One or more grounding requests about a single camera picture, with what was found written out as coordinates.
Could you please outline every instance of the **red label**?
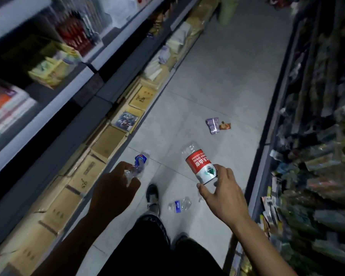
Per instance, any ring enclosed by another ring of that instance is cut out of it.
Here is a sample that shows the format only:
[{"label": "red label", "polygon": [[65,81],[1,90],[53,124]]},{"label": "red label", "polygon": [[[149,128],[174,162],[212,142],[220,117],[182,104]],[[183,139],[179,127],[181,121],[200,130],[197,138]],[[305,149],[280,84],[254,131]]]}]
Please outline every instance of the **red label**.
[{"label": "red label", "polygon": [[189,157],[185,161],[188,163],[194,174],[197,174],[197,172],[200,171],[202,167],[211,163],[210,160],[207,159],[206,155],[202,152],[202,149],[189,155]]}]

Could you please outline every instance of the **bottle with red label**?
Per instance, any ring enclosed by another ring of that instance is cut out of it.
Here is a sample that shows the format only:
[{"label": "bottle with red label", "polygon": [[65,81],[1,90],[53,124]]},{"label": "bottle with red label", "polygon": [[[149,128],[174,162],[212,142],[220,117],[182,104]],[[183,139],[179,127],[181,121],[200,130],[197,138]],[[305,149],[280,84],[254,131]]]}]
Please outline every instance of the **bottle with red label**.
[{"label": "bottle with red label", "polygon": [[200,183],[206,184],[217,176],[215,167],[195,141],[185,145],[181,152]]}]

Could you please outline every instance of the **store aisle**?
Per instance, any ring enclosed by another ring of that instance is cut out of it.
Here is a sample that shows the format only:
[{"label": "store aisle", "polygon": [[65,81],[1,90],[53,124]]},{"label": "store aisle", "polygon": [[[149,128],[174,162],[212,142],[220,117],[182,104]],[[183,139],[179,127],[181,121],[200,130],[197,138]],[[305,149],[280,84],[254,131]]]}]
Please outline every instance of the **store aisle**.
[{"label": "store aisle", "polygon": [[[142,150],[151,151],[132,204],[96,240],[78,276],[98,273],[146,210],[150,182],[159,187],[170,238],[187,232],[223,265],[231,232],[198,202],[197,179],[180,149],[195,140],[213,163],[232,168],[245,190],[291,28],[290,11],[276,11],[263,0],[240,0],[228,27],[212,18],[120,157],[132,163]],[[231,130],[211,135],[205,124],[210,117],[231,123]],[[185,196],[192,200],[189,211],[169,212],[167,205]]]}]

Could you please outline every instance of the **purple package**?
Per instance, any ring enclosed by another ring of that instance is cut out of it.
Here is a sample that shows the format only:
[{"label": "purple package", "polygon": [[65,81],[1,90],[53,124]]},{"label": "purple package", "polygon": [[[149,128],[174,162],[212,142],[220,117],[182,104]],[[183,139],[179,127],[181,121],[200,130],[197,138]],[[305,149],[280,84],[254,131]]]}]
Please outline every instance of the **purple package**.
[{"label": "purple package", "polygon": [[212,135],[217,134],[218,132],[220,132],[220,127],[219,127],[219,123],[218,122],[219,122],[219,118],[218,117],[206,119],[206,124],[210,128],[210,132],[211,132]]}]

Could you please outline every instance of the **green trash bin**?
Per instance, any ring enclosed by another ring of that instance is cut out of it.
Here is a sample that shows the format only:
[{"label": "green trash bin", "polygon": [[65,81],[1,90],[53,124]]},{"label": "green trash bin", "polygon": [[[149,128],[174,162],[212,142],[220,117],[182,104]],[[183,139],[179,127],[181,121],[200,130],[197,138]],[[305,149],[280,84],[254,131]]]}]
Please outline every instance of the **green trash bin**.
[{"label": "green trash bin", "polygon": [[238,0],[221,0],[221,8],[218,21],[222,26],[227,26],[238,6]]}]

